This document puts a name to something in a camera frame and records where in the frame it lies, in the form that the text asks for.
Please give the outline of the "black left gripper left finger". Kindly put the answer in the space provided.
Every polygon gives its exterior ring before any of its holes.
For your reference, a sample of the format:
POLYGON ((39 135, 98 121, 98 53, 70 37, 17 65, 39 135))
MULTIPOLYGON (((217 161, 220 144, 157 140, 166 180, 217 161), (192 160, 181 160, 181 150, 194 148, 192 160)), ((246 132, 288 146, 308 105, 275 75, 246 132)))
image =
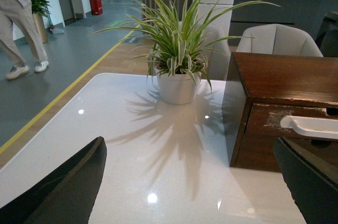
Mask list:
POLYGON ((88 223, 107 157, 99 136, 1 208, 1 223, 88 223))

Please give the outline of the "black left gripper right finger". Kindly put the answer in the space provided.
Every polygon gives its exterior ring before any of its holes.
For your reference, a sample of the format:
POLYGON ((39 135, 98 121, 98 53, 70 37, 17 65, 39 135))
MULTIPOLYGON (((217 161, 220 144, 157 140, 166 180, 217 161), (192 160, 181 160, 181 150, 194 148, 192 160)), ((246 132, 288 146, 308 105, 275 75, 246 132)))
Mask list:
POLYGON ((273 153, 306 223, 337 223, 337 166, 285 137, 273 153))

